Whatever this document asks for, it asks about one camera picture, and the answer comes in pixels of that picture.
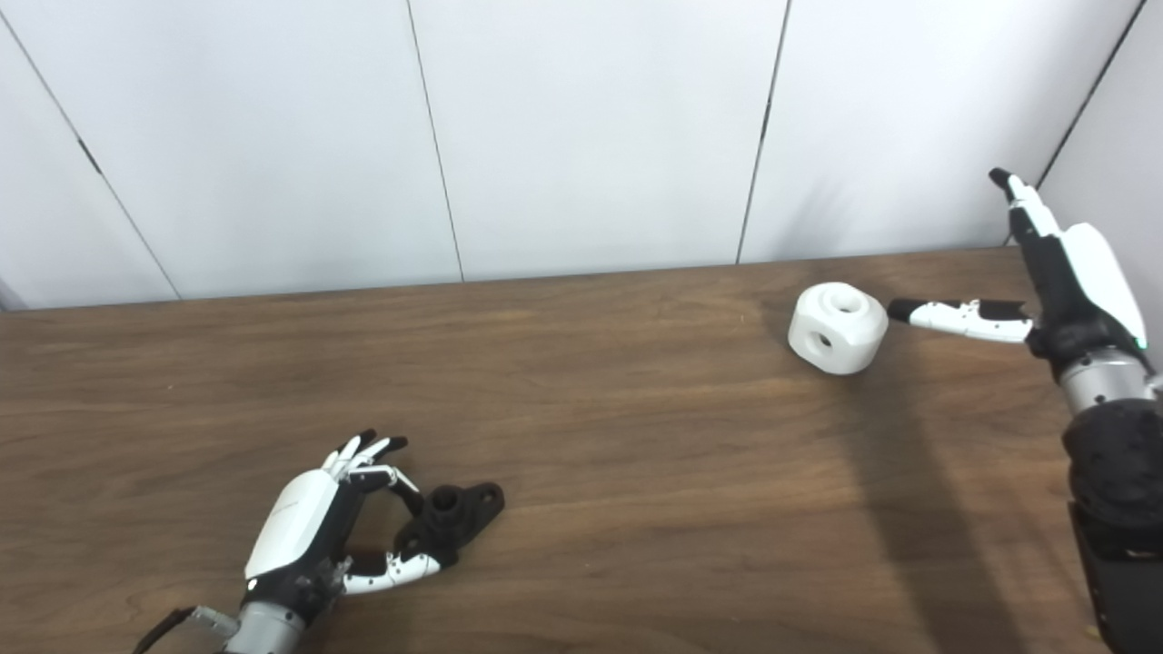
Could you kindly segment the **white and black left hand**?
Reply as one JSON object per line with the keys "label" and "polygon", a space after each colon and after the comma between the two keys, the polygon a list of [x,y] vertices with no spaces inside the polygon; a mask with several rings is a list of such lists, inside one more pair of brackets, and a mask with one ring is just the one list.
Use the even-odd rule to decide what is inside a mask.
{"label": "white and black left hand", "polygon": [[381,463],[407,443],[404,436],[362,431],[329,452],[323,464],[288,481],[244,567],[242,605],[274,605],[308,628],[341,596],[387,591],[445,569],[431,553],[406,553],[402,545],[385,553],[347,547],[371,493],[394,493],[412,516],[422,509],[423,495],[406,472]]}

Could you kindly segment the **white and black right hand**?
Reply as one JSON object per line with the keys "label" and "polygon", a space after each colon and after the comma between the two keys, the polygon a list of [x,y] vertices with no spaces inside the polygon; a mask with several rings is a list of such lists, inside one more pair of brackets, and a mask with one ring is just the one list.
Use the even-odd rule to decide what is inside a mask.
{"label": "white and black right hand", "polygon": [[1058,368],[1097,351],[1121,351],[1154,375],[1146,319],[1110,241],[1092,223],[1059,227],[1039,190],[1018,175],[993,168],[989,179],[1006,198],[1009,232],[1039,298],[1039,314],[1026,313],[1023,301],[894,298],[889,317],[925,330],[1023,343],[1034,357]]}

